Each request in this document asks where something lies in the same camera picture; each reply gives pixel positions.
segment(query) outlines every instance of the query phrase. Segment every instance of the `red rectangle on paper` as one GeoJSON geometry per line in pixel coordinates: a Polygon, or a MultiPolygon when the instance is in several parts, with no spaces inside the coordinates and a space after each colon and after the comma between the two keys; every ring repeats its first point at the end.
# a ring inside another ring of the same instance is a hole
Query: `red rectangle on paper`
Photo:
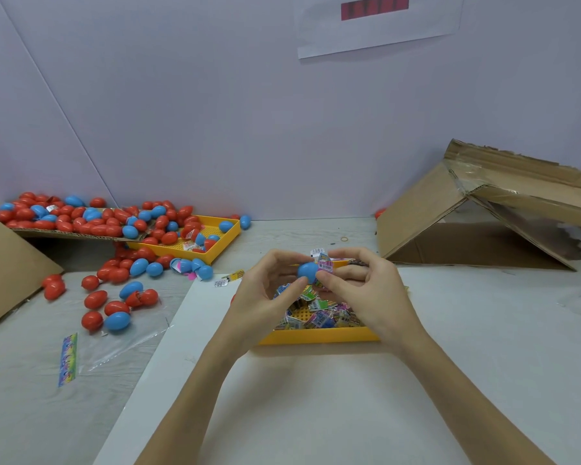
{"type": "Polygon", "coordinates": [[[358,0],[340,5],[340,19],[347,21],[349,19],[408,9],[409,0],[358,0]]]}

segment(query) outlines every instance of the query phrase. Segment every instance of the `yellow plastic tray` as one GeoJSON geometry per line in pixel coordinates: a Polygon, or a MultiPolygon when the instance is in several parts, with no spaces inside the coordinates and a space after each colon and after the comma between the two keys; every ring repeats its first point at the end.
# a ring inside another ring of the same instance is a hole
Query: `yellow plastic tray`
{"type": "MultiPolygon", "coordinates": [[[[294,312],[294,316],[307,321],[313,312],[302,307],[294,312]]],[[[300,330],[275,330],[267,335],[259,344],[316,344],[316,343],[349,343],[357,341],[380,341],[370,328],[358,326],[355,328],[310,328],[300,330]]]]}
{"type": "Polygon", "coordinates": [[[196,253],[193,251],[186,251],[183,249],[183,240],[179,237],[178,241],[173,245],[147,245],[146,243],[140,243],[135,241],[130,241],[127,243],[129,248],[138,249],[142,247],[147,247],[153,250],[153,252],[158,256],[163,256],[165,254],[174,255],[177,258],[184,258],[192,260],[194,258],[199,258],[208,265],[211,265],[215,258],[217,258],[222,251],[241,233],[241,226],[239,225],[239,220],[235,219],[224,219],[220,217],[209,217],[206,215],[197,215],[202,224],[202,229],[200,233],[204,236],[209,237],[209,235],[219,236],[219,241],[215,243],[209,251],[206,253],[196,253]],[[219,229],[219,224],[223,221],[232,222],[234,225],[226,233],[222,233],[219,229]]]}

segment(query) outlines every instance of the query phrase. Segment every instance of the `wall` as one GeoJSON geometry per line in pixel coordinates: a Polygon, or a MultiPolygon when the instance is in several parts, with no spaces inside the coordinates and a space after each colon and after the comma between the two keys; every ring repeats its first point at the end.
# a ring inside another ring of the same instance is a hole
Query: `wall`
{"type": "Polygon", "coordinates": [[[0,5],[0,202],[27,190],[113,202],[0,5]]]}
{"type": "Polygon", "coordinates": [[[299,61],[292,0],[1,0],[123,205],[361,216],[451,138],[581,167],[581,0],[299,61]]]}

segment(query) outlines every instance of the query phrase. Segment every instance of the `wooden floor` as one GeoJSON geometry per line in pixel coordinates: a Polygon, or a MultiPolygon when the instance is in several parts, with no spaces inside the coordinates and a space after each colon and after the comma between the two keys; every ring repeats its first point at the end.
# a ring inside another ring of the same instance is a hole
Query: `wooden floor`
{"type": "MultiPolygon", "coordinates": [[[[254,222],[213,267],[216,273],[248,269],[272,248],[309,253],[316,247],[363,245],[376,251],[375,230],[373,218],[254,222]]],[[[85,312],[80,281],[112,257],[113,248],[103,242],[36,244],[67,270],[67,292],[51,304],[37,294],[0,322],[0,465],[88,465],[162,336],[58,388],[62,339],[78,331],[85,312]]],[[[160,293],[174,316],[190,284],[187,278],[166,272],[148,286],[160,293]]],[[[104,289],[110,297],[119,292],[118,287],[104,289]]]]}

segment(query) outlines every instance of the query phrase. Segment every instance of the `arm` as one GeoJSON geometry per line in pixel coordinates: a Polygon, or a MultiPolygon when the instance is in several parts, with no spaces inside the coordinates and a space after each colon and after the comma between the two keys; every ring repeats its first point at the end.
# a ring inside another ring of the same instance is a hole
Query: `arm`
{"type": "Polygon", "coordinates": [[[555,465],[462,373],[428,335],[411,305],[395,265],[365,248],[333,250],[332,257],[361,259],[317,279],[346,301],[406,364],[474,465],[555,465]]]}
{"type": "Polygon", "coordinates": [[[312,260],[272,250],[245,273],[222,323],[135,465],[195,465],[226,375],[276,327],[302,293],[308,281],[297,279],[296,265],[312,260]],[[292,284],[272,300],[275,290],[286,283],[292,284]]]}

